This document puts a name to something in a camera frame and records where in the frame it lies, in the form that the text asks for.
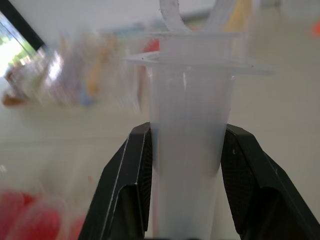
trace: orange object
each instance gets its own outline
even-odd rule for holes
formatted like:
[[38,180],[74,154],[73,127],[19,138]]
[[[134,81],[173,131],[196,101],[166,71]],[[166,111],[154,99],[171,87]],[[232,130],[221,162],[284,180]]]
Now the orange object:
[[312,28],[312,33],[316,36],[316,37],[320,37],[320,21],[317,22],[313,28]]
[[143,52],[144,53],[149,53],[149,52],[155,52],[159,51],[159,39],[155,38],[148,42],[148,44],[144,47]]
[[5,92],[2,97],[2,103],[7,107],[13,107],[22,105],[26,103],[26,101],[23,99],[15,98],[14,96],[10,96],[8,93]]

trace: translucent plastic tube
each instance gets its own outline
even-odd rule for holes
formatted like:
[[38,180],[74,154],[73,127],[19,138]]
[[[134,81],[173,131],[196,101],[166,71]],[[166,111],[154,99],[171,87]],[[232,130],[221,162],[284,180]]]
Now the translucent plastic tube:
[[160,51],[129,60],[147,66],[150,79],[153,236],[209,240],[234,75],[269,71],[232,58],[240,35],[217,32],[234,0],[217,0],[209,18],[216,23],[198,32],[183,26],[177,2],[160,0],[170,30],[153,34]]

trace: red object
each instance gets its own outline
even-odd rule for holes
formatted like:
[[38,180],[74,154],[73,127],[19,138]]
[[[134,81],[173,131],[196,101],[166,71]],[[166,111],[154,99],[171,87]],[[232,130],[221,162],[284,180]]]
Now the red object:
[[38,201],[16,222],[9,233],[10,240],[56,240],[62,219],[52,204]]
[[316,37],[320,37],[320,22],[313,26],[312,32]]
[[27,207],[28,205],[32,204],[35,202],[36,198],[28,193],[22,192],[22,197],[23,197],[23,203],[24,206]]
[[68,240],[78,240],[85,219],[86,218],[84,216],[81,216],[74,221],[70,229],[70,235]]
[[23,209],[24,199],[20,192],[5,190],[0,193],[0,240],[6,239]]
[[88,176],[88,181],[89,181],[89,183],[91,183],[91,184],[92,184],[92,182],[93,182],[93,178],[92,178],[92,176]]
[[159,43],[159,39],[153,39],[151,40],[143,49],[144,53],[149,53],[149,52],[155,52],[155,51],[159,51],[160,49],[160,43]]

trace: yellow object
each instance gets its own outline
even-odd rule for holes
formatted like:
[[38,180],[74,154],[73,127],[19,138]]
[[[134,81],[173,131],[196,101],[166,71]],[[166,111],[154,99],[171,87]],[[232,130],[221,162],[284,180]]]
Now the yellow object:
[[117,45],[117,39],[114,35],[106,36],[106,41],[102,44],[101,49],[99,49],[95,57],[93,67],[89,71],[86,79],[86,92],[88,96],[92,97],[97,93],[103,65],[108,57],[115,51]]
[[225,32],[243,32],[252,14],[252,0],[238,0],[234,11],[226,24]]

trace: small blue object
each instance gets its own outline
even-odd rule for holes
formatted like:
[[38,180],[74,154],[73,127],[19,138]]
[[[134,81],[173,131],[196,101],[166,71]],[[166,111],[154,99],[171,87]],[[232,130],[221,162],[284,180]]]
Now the small blue object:
[[80,103],[86,107],[91,106],[95,102],[94,98],[92,96],[89,96],[87,94],[87,91],[83,87],[81,88],[79,93],[79,100]]

